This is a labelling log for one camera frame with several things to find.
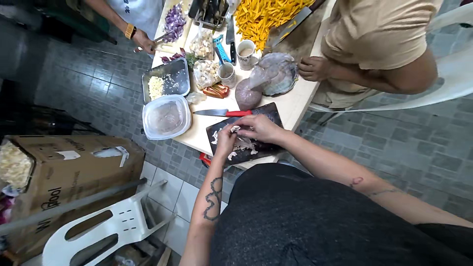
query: white tabletop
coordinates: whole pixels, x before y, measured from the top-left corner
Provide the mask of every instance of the white tabletop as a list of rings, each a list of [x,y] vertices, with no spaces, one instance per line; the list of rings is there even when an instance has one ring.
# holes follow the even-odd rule
[[[321,8],[325,8],[324,16],[322,19],[322,24],[320,26],[319,32],[314,42],[312,52],[310,56],[321,56],[320,43],[322,37],[325,35],[328,29],[328,18],[332,11],[333,5],[336,0],[328,0]],[[187,41],[185,43],[184,49],[189,51],[189,43],[195,37],[198,32],[198,24],[192,24]],[[220,34],[223,34],[222,45],[230,58],[230,45],[225,43],[226,27],[223,27],[220,31],[216,31],[213,35],[214,38],[218,37]],[[237,34],[235,36],[235,47],[238,47],[238,44],[241,42],[241,35]],[[165,52],[156,52],[156,55],[153,60],[152,67],[157,67],[162,64],[161,56],[172,56],[172,54]],[[217,55],[214,55],[214,60],[217,62],[219,59]],[[238,63],[235,67],[235,73],[237,74],[238,81],[248,78],[251,71],[244,71],[239,68]],[[311,82],[299,78],[294,85],[294,88],[288,93],[277,96],[277,97],[265,97],[263,96],[259,106],[266,105],[271,102],[276,103],[279,115],[281,117],[282,125],[285,129],[294,131],[300,123],[302,116],[307,110],[309,103],[314,97],[315,91],[319,86],[319,82]],[[198,89],[193,86],[191,92],[197,91]],[[207,109],[228,109],[229,111],[239,110],[237,101],[235,100],[235,88],[231,89],[230,95],[224,99],[218,99],[213,97],[207,97],[205,101],[202,101],[198,104],[190,105],[191,112]],[[198,151],[212,155],[212,150],[210,148],[210,143],[207,137],[206,128],[210,125],[216,124],[220,121],[227,119],[226,117],[220,116],[207,116],[207,115],[194,115],[192,114],[192,125],[191,127],[182,135],[177,136],[174,140],[181,142],[189,147],[192,147]],[[268,156],[264,158],[259,158],[256,160],[240,163],[235,165],[242,169],[248,169],[251,166],[258,163],[267,163],[267,162],[276,162],[278,160],[277,156]]]

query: orange vegetable strips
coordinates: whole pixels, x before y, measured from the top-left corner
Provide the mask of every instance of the orange vegetable strips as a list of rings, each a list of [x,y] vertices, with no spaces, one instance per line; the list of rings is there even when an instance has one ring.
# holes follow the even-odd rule
[[[235,12],[237,33],[252,40],[256,50],[264,49],[269,29],[278,27],[315,0],[242,0]]]

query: white mug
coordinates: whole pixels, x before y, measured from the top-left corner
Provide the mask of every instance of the white mug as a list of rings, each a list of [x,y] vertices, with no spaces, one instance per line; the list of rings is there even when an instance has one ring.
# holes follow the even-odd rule
[[[254,57],[254,49],[255,49],[254,42],[251,40],[244,40],[240,42],[238,47],[236,48],[236,55],[238,56],[238,62],[240,63],[240,68],[242,70],[250,70],[253,68],[254,65],[258,63],[258,59]]]
[[[235,74],[235,69],[233,68],[232,63],[225,62],[223,65],[220,65],[217,70],[217,75],[219,76],[222,85],[233,88],[237,84],[237,75]]]

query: person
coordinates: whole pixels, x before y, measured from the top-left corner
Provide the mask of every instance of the person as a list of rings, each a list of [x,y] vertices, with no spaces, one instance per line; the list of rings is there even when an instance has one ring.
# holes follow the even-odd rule
[[[132,39],[138,47],[154,55],[154,42],[163,0],[84,0],[93,10],[119,28],[125,37]]]
[[[426,29],[442,0],[339,0],[321,44],[299,74],[323,81],[313,102],[346,108],[379,92],[418,94],[437,80]]]
[[[235,182],[220,215],[237,134],[288,150],[313,175],[266,163]],[[473,223],[403,193],[265,115],[225,126],[192,211],[180,265],[473,265]]]

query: plastic chair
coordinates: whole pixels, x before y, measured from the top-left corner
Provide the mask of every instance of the plastic chair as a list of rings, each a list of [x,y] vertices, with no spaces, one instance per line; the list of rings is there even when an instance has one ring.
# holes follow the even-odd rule
[[[87,247],[96,244],[97,242],[114,234],[118,235],[118,241],[102,254],[86,263],[84,266],[94,266],[108,255],[115,252],[123,245],[144,240],[150,234],[170,222],[175,214],[171,215],[166,220],[160,222],[151,229],[148,229],[146,224],[141,199],[146,197],[148,193],[161,185],[165,184],[167,180],[145,189],[144,191],[117,202],[100,211],[91,213],[72,222],[69,222],[59,228],[48,240],[43,250],[43,265],[44,266],[69,266],[71,260],[78,252]],[[66,233],[75,225],[90,219],[98,214],[106,211],[112,212],[112,217],[108,220],[99,223],[98,225],[88,229],[87,231],[66,240]]]
[[[431,21],[427,31],[440,29],[454,23],[468,23],[473,25],[473,3],[458,7],[452,11],[435,17]],[[410,109],[460,98],[473,93],[473,78],[471,78],[471,69],[473,68],[473,46],[437,59],[437,68],[439,77],[442,77],[445,80],[445,83],[439,89],[416,99],[398,104],[356,110],[352,110],[352,107],[346,108],[342,111],[334,110],[315,103],[310,103],[308,108],[316,112],[327,112],[328,114],[320,119],[320,121],[322,121],[320,125],[325,125],[345,112]]]

